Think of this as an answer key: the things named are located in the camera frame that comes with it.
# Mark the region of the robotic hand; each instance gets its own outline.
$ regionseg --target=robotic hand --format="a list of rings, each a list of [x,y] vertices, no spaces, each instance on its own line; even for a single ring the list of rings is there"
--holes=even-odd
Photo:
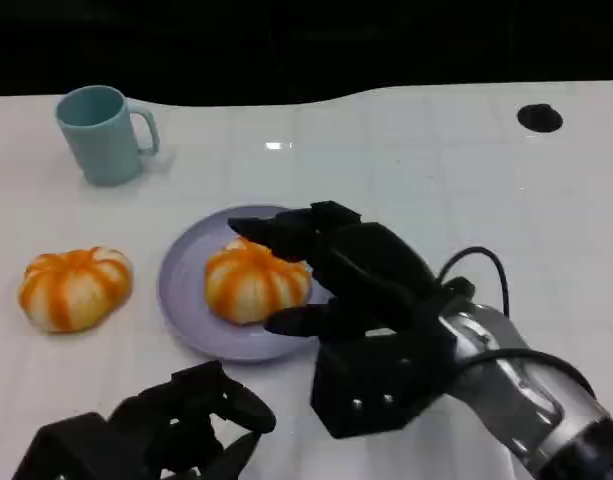
[[[438,279],[390,230],[334,202],[229,225],[278,257],[307,261],[334,294],[326,305],[280,311],[266,325],[319,337],[311,405],[334,437],[402,428],[449,394],[535,478],[613,479],[613,420],[577,370],[528,348],[508,319],[492,252],[468,249]],[[474,304],[464,278],[442,284],[468,253],[496,262],[506,315]],[[390,334],[375,335],[384,328]]]

